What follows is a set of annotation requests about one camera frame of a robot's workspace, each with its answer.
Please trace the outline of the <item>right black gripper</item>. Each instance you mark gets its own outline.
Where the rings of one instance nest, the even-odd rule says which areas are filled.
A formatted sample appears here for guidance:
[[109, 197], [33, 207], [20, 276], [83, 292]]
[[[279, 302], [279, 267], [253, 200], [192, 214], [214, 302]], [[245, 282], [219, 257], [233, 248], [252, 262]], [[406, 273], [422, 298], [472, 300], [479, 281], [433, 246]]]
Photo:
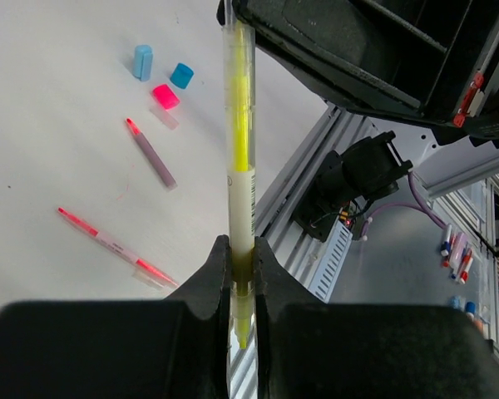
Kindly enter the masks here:
[[235, 1], [257, 47], [353, 113], [499, 145], [499, 1]]

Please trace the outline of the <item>yellow highlighter pen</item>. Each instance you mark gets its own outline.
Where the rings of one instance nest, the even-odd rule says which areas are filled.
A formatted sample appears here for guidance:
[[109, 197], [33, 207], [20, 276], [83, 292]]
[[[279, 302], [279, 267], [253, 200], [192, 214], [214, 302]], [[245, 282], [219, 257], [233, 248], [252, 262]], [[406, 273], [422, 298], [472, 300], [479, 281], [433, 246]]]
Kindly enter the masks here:
[[229, 237], [232, 259], [231, 312], [240, 348], [248, 345], [253, 300], [253, 249], [255, 235], [255, 165], [252, 170], [228, 169]]

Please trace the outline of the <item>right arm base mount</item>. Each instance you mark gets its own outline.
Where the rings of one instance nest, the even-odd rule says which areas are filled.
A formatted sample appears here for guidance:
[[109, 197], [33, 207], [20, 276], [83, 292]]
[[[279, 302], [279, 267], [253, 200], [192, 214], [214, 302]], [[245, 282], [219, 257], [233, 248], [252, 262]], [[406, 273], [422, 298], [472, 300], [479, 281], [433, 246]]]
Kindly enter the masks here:
[[310, 237], [325, 242], [340, 210], [362, 197], [365, 214], [371, 205], [398, 190], [398, 180], [413, 167], [403, 160], [393, 140], [394, 131], [366, 137], [343, 154], [332, 150], [325, 157], [292, 213], [292, 219]]

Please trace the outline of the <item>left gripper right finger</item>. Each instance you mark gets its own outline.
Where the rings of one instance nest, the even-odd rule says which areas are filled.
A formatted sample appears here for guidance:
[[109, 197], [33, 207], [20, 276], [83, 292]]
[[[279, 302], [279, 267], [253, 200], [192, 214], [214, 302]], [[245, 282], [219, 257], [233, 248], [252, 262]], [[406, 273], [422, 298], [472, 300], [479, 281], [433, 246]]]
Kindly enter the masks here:
[[499, 398], [499, 366], [447, 306], [318, 300], [254, 243], [261, 398]]

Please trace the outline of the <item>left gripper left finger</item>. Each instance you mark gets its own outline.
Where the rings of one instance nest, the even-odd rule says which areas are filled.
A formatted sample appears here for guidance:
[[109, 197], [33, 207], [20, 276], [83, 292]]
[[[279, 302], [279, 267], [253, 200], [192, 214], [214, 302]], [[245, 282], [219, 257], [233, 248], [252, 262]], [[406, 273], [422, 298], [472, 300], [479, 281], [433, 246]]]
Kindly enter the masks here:
[[229, 241], [161, 300], [0, 309], [0, 398], [226, 398]]

